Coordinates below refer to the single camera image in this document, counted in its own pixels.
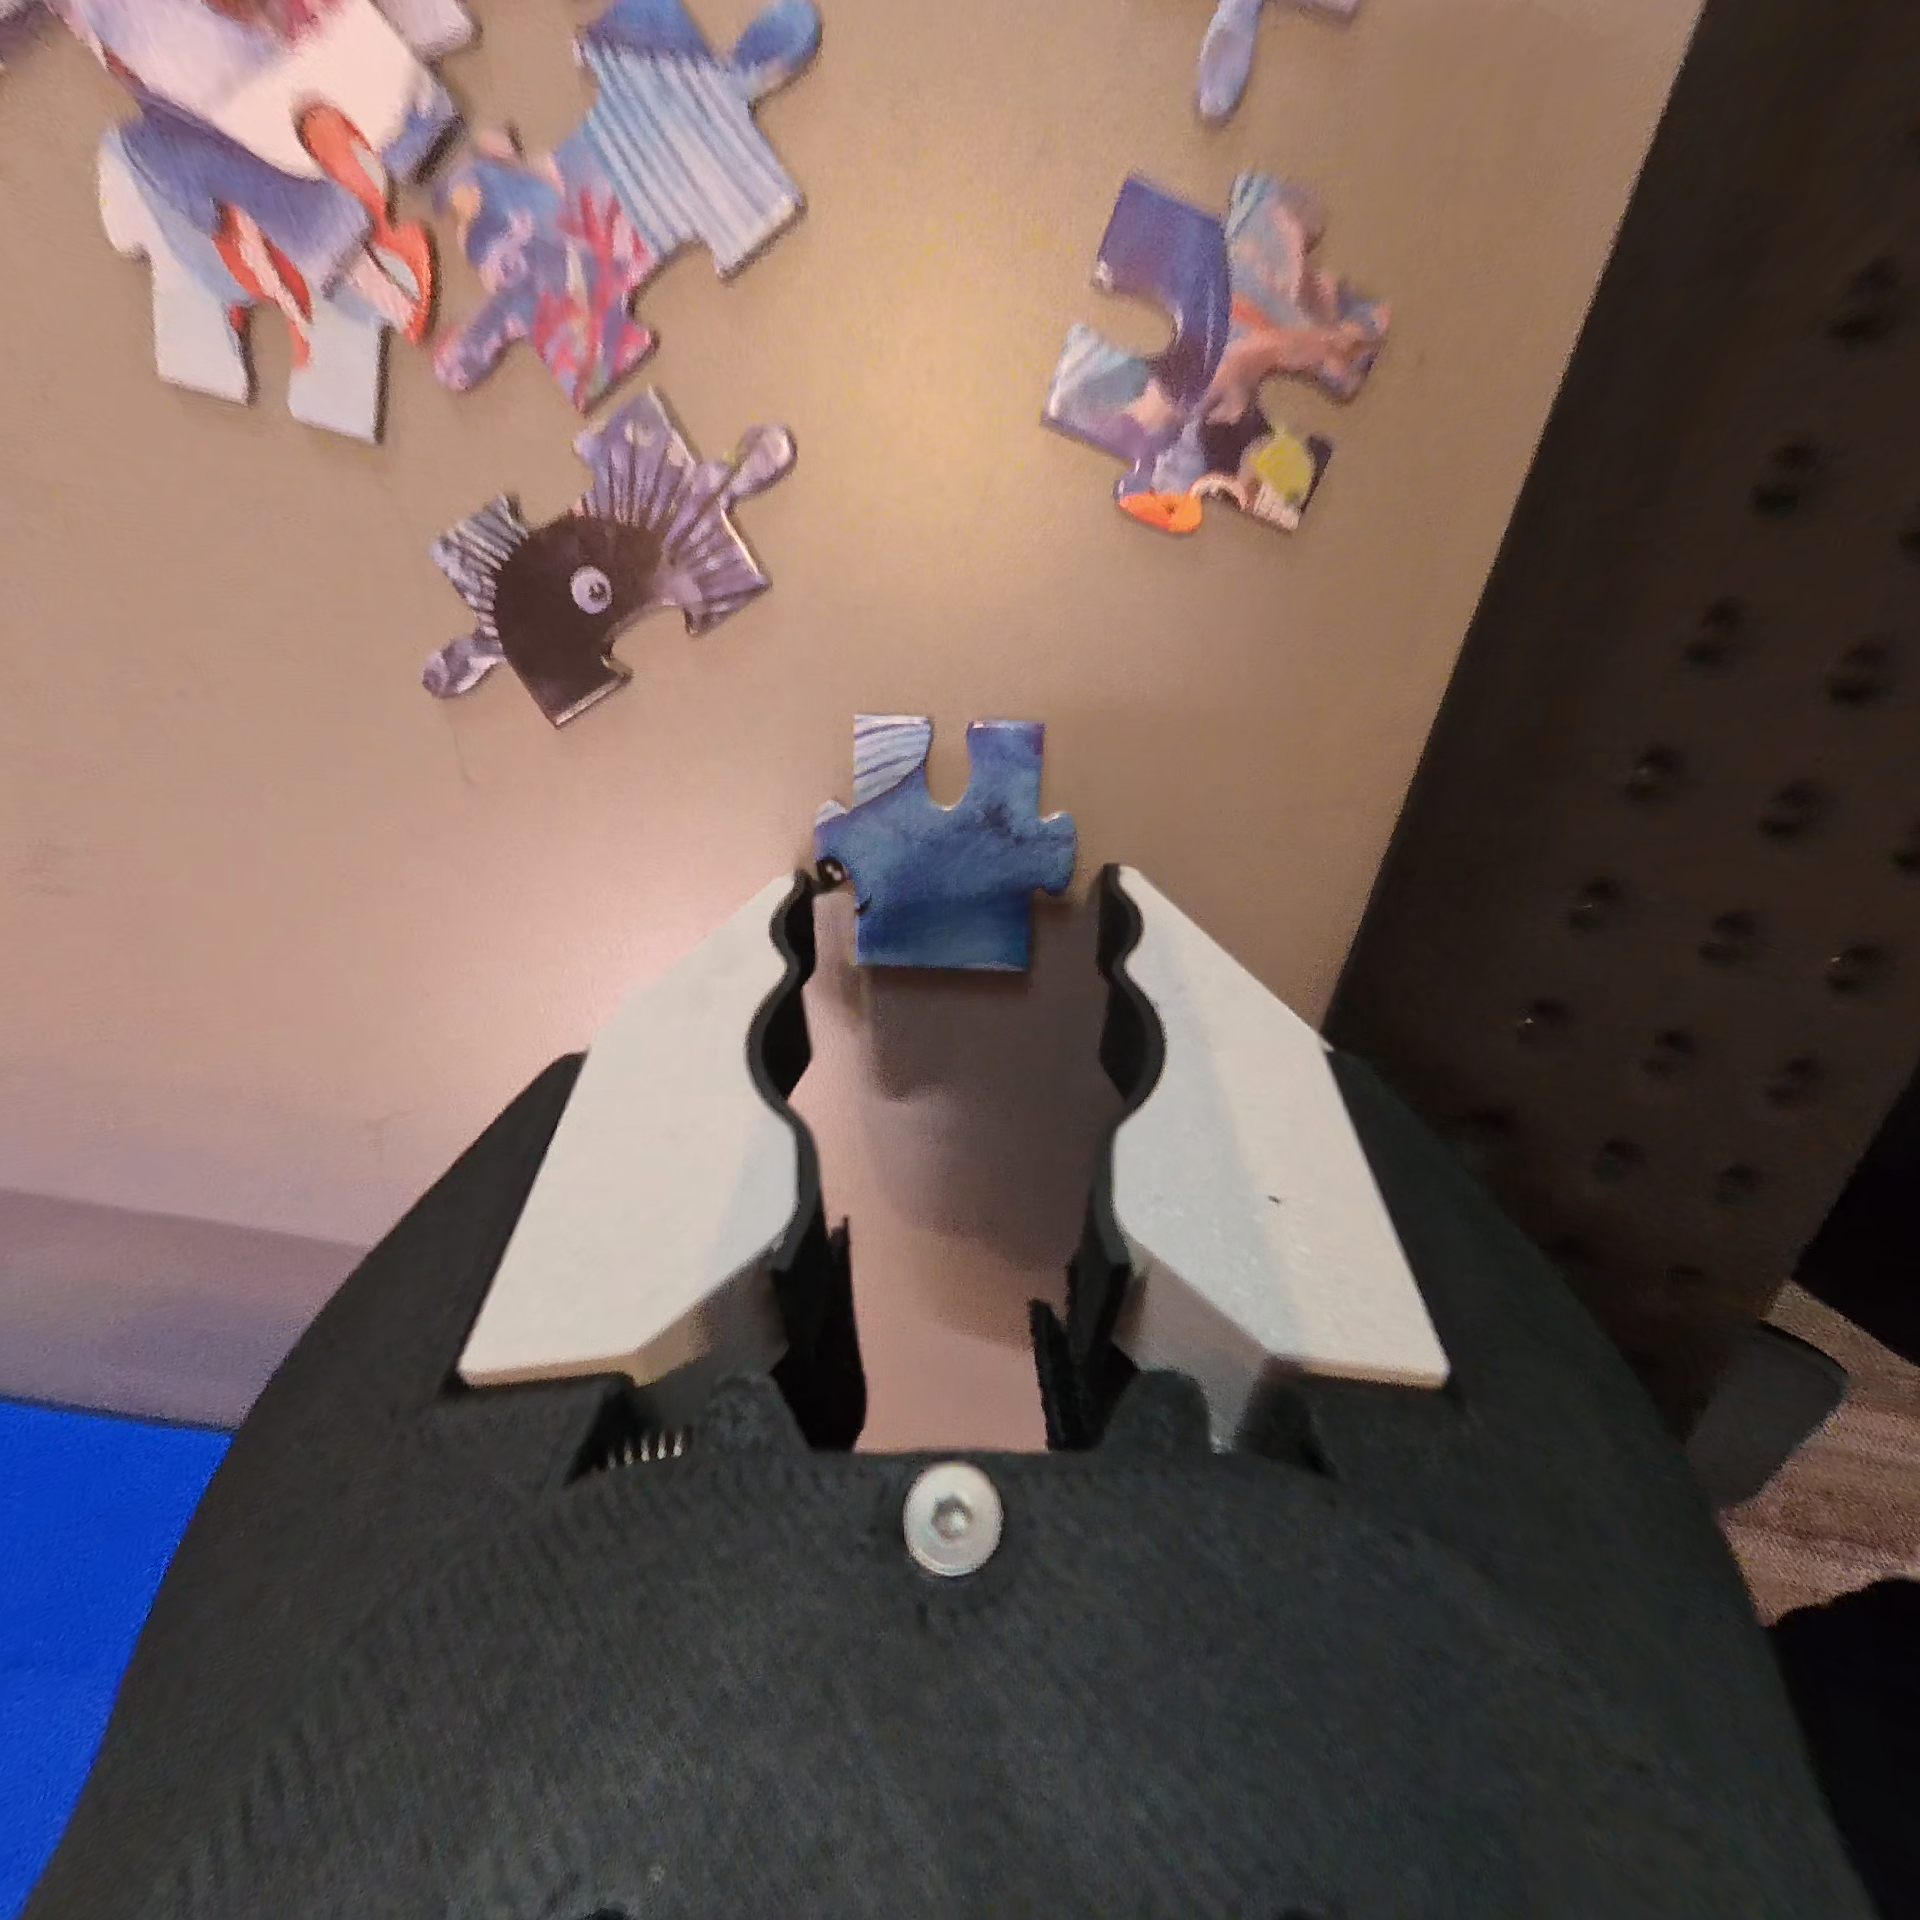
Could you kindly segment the single jigsaw puzzle piece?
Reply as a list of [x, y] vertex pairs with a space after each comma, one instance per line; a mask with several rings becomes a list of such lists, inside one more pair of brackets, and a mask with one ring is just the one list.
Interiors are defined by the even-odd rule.
[[1040, 809], [1042, 744], [1042, 723], [969, 723], [965, 792], [934, 803], [931, 723], [856, 713], [852, 803], [817, 809], [813, 863], [852, 887], [861, 967], [1031, 967], [1031, 900], [1074, 873], [1070, 817]]

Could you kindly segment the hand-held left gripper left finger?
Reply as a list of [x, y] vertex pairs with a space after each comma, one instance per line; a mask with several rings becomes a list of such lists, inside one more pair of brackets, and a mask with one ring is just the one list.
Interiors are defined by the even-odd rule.
[[808, 873], [769, 879], [596, 1032], [456, 1358], [463, 1386], [620, 1379], [646, 1426], [689, 1428], [717, 1379], [761, 1373], [808, 1447], [856, 1447], [852, 1242], [792, 1106], [813, 900]]

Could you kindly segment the dark perforated panel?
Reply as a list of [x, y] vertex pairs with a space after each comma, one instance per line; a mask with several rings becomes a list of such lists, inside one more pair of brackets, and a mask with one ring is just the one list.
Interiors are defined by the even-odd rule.
[[1330, 1001], [1691, 1428], [1916, 1072], [1916, 4], [1706, 4]]

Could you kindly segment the pile of jigsaw puzzle pieces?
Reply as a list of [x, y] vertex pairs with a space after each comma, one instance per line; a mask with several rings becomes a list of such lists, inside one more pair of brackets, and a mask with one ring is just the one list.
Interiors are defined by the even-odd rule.
[[[108, 246], [149, 278], [157, 377], [252, 398], [246, 328], [286, 328], [294, 421], [379, 441], [388, 341], [425, 343], [436, 303], [433, 233], [394, 190], [449, 149], [433, 205], [484, 301], [433, 343], [465, 391], [530, 347], [589, 412], [650, 354], [639, 286], [683, 251], [721, 278], [801, 215], [801, 190], [755, 125], [824, 42], [817, 4], [768, 4], [715, 48], [683, 4], [599, 4], [573, 32], [593, 98], [530, 157], [469, 132], [436, 63], [472, 37], [463, 4], [4, 4], [4, 57], [59, 20], [134, 112], [99, 143]], [[1161, 532], [1221, 502], [1295, 529], [1330, 455], [1269, 421], [1260, 391], [1302, 377], [1350, 398], [1387, 341], [1387, 303], [1320, 258], [1311, 197], [1243, 170], [1221, 215], [1129, 177], [1097, 286], [1149, 301], [1170, 341], [1129, 354], [1074, 324], [1042, 421], [1124, 461], [1118, 507]], [[499, 493], [429, 544], [469, 611], [419, 684], [433, 701], [506, 668], [559, 729], [627, 684], [620, 635], [679, 614], [705, 635], [769, 584], [734, 505], [795, 461], [764, 424], [700, 460], [653, 389], [573, 441], [589, 490], [541, 524]]]

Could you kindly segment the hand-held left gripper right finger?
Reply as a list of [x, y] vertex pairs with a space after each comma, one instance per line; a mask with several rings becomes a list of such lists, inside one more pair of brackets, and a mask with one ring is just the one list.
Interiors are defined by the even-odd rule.
[[1292, 1379], [1445, 1386], [1323, 1037], [1131, 864], [1097, 879], [1097, 971], [1118, 1117], [1069, 1302], [1031, 1309], [1046, 1447], [1097, 1447], [1138, 1373], [1197, 1386], [1213, 1450]]

